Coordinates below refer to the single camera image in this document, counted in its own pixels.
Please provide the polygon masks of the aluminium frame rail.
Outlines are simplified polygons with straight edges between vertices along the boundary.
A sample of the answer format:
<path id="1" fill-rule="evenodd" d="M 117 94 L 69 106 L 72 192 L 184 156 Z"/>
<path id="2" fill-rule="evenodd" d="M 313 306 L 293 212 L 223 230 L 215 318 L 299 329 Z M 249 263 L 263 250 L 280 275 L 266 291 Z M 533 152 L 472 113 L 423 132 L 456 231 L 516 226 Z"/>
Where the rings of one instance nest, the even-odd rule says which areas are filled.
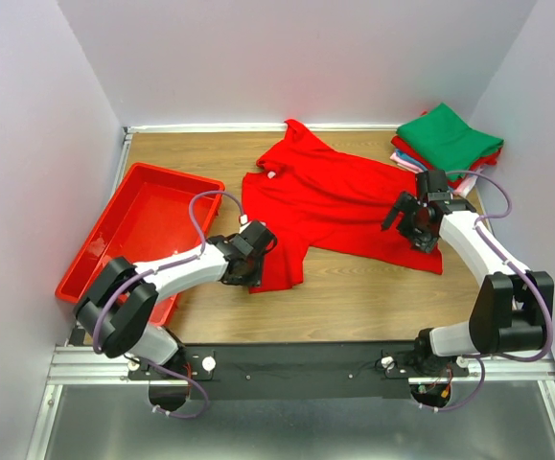
<path id="1" fill-rule="evenodd" d="M 75 329 L 55 349 L 31 459 L 555 459 L 555 363 L 463 360 L 426 377 L 408 341 L 192 344 L 200 393 Z"/>

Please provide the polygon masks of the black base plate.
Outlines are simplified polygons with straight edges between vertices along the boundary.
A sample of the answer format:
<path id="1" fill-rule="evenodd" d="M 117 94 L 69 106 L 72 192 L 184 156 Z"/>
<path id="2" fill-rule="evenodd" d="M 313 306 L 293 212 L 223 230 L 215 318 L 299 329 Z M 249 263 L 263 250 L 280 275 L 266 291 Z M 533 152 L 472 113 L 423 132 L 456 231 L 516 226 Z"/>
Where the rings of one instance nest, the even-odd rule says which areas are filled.
<path id="1" fill-rule="evenodd" d="M 184 368 L 210 401 L 407 399 L 468 376 L 453 358 L 416 360 L 406 341 L 189 344 Z"/>

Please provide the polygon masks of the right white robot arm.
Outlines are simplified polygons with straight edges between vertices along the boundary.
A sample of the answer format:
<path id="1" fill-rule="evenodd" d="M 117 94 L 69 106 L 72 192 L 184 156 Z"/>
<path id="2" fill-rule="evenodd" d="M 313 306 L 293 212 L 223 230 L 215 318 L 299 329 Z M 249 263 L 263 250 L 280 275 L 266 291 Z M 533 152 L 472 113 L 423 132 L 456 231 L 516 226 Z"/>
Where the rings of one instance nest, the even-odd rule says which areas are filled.
<path id="1" fill-rule="evenodd" d="M 442 170 L 419 172 L 416 192 L 403 192 L 382 229 L 395 227 L 413 249 L 430 253 L 446 242 L 474 275 L 479 292 L 470 318 L 422 330 L 406 352 L 383 353 L 386 374 L 434 376 L 459 358 L 498 356 L 534 362 L 553 343 L 554 281 L 515 258 L 465 198 L 451 193 Z"/>

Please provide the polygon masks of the pink folded t shirt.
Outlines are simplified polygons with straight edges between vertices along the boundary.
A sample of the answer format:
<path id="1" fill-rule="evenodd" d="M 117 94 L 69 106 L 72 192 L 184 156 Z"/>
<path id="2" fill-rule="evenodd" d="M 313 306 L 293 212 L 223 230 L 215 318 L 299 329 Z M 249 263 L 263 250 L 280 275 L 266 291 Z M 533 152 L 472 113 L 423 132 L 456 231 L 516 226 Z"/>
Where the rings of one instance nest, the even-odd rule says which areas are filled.
<path id="1" fill-rule="evenodd" d="M 398 165 L 398 166 L 405 169 L 405 170 L 411 171 L 413 173 L 422 173 L 422 172 L 424 172 L 424 171 L 416 172 L 416 171 L 412 171 L 410 169 L 406 169 L 406 168 L 404 168 L 400 165 Z M 474 188 L 476 180 L 477 180 L 476 175 L 466 174 L 459 181 L 456 181 L 456 182 L 451 184 L 451 191 L 454 195 L 466 197 L 469 194 L 469 192 Z"/>

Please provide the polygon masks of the red plastic tray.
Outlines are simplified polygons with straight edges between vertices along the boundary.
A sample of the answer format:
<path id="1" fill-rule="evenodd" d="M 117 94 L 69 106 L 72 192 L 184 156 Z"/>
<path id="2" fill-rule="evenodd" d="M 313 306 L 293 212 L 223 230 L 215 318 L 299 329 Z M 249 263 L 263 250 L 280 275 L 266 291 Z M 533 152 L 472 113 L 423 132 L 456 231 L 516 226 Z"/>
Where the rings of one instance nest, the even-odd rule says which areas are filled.
<path id="1" fill-rule="evenodd" d="M 56 297 L 77 303 L 116 257 L 148 262 L 199 245 L 189 203 L 199 193 L 224 189 L 216 179 L 133 164 L 59 282 Z"/>

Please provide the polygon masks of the blue folded t shirt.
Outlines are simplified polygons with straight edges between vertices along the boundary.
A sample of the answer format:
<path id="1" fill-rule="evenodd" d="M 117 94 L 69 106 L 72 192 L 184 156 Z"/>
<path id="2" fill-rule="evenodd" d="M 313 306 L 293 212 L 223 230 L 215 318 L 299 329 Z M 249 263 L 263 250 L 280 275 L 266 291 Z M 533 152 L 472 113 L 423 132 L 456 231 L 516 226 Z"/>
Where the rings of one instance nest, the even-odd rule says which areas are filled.
<path id="1" fill-rule="evenodd" d="M 421 172 L 421 171 L 427 171 L 427 170 L 431 170 L 431 171 L 434 170 L 433 166 L 428 166 L 422 161 L 415 159 L 412 156 L 408 155 L 407 153 L 401 151 L 400 149 L 394 149 L 394 153 L 392 154 L 391 158 L 398 165 L 406 169 L 410 169 L 412 171 Z"/>

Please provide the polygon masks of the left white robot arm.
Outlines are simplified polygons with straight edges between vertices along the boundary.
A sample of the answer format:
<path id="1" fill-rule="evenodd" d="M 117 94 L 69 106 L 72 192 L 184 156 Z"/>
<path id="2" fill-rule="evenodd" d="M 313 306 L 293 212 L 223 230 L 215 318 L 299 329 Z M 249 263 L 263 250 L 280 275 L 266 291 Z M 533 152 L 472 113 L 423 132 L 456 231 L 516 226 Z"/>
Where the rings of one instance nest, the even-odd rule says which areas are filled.
<path id="1" fill-rule="evenodd" d="M 181 254 L 131 263 L 110 261 L 74 308 L 77 321 L 91 335 L 94 352 L 108 358 L 133 356 L 163 379 L 184 368 L 183 345 L 173 333 L 152 325 L 157 304 L 187 289 L 209 283 L 256 288 L 265 256 L 277 237 L 260 221 L 240 231 L 218 235 Z"/>

